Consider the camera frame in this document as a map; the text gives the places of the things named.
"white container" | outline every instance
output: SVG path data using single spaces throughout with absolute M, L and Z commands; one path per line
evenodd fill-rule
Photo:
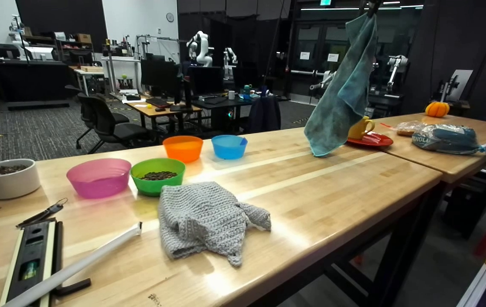
M 25 166 L 25 169 L 0 174 L 0 200 L 11 200 L 39 189 L 39 176 L 35 160 L 32 159 L 10 159 L 0 160 L 0 167 Z

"plastic bowl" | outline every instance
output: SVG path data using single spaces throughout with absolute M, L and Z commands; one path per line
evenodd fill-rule
M 211 138 L 211 145 L 218 159 L 236 160 L 241 159 L 247 140 L 236 135 L 216 135 Z
M 100 159 L 71 167 L 66 178 L 81 198 L 107 198 L 125 189 L 129 167 L 127 160 Z
M 35 160 L 10 159 L 0 160 L 0 167 L 25 167 L 20 171 L 0 174 L 0 200 L 11 200 L 39 189 Z
M 149 181 L 148 172 L 175 172 L 173 178 Z M 131 178 L 141 195 L 158 196 L 163 186 L 178 186 L 183 179 L 185 166 L 172 159 L 151 159 L 132 166 Z
M 192 135 L 175 135 L 161 142 L 168 159 L 190 164 L 199 159 L 202 149 L 202 138 Z

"green bowl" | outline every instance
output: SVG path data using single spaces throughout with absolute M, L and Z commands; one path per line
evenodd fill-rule
M 148 172 L 175 172 L 173 178 L 143 179 Z M 183 181 L 185 166 L 172 159 L 149 159 L 132 166 L 129 176 L 132 178 L 137 193 L 148 196 L 160 196 L 163 186 L 178 186 Z

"gray floor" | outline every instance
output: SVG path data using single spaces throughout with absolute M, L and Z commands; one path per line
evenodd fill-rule
M 110 106 L 114 111 L 129 116 L 137 123 L 137 114 L 125 106 Z M 281 102 L 282 128 L 303 126 L 311 113 L 311 102 Z M 79 121 L 78 104 L 69 102 L 68 108 L 45 108 L 6 111 L 0 104 L 0 160 L 11 157 L 30 157 L 35 160 L 79 155 L 97 140 L 93 135 L 83 138 L 83 150 L 74 149 L 74 138 L 85 131 Z M 486 230 L 486 215 L 468 241 L 460 239 L 451 229 L 443 225 L 439 212 L 429 229 L 417 259 L 402 287 L 397 307 L 439 307 L 455 305 L 463 288 L 473 278 L 480 261 L 473 258 L 473 246 Z M 383 242 L 378 242 L 363 256 L 363 271 L 373 271 L 380 261 Z M 281 304 L 282 307 L 322 307 L 351 304 L 340 290 L 327 278 L 318 278 L 301 292 Z

